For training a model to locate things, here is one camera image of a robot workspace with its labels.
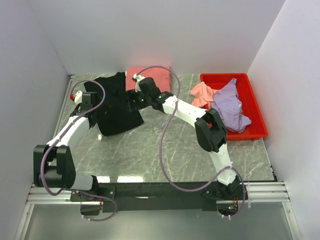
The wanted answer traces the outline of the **black t shirt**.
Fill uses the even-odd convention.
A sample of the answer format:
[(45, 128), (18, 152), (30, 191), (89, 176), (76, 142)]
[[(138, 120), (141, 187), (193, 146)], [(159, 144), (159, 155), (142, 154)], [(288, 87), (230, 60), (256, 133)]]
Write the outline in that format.
[(98, 77), (94, 80), (105, 90), (104, 103), (111, 105), (111, 110), (97, 122), (103, 136), (124, 133), (141, 126), (144, 120), (139, 110), (129, 110), (126, 91), (126, 74), (117, 72), (110, 77)]

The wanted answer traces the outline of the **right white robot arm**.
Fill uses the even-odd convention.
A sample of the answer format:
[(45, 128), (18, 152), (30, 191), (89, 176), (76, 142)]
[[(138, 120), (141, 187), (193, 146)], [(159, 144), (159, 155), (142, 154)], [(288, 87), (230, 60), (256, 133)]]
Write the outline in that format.
[[(227, 129), (222, 122), (218, 112), (213, 108), (205, 110), (195, 107), (170, 92), (160, 92), (158, 88), (153, 90), (130, 90), (129, 96), (133, 98), (138, 109), (151, 106), (154, 110), (168, 114), (169, 117), (162, 130), (159, 141), (159, 163), (163, 175), (168, 183), (175, 189), (194, 193), (204, 190), (211, 183), (217, 181), (219, 193), (222, 198), (230, 200), (241, 189), (243, 199), (246, 197), (246, 187), (240, 173), (233, 167), (227, 149)], [(173, 117), (178, 117), (195, 129), (196, 139), (199, 146), (209, 153), (216, 175), (205, 185), (187, 189), (175, 184), (168, 176), (163, 163), (163, 141), (169, 124)]]

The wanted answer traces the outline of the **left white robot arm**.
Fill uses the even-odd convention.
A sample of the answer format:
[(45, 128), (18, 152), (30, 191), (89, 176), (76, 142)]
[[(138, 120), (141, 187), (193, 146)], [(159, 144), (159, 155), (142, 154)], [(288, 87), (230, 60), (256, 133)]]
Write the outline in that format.
[(33, 150), (33, 183), (40, 188), (81, 190), (88, 201), (94, 201), (100, 195), (97, 178), (76, 171), (72, 152), (80, 138), (96, 125), (103, 98), (96, 92), (81, 91), (70, 98), (76, 106), (65, 126), (52, 140)]

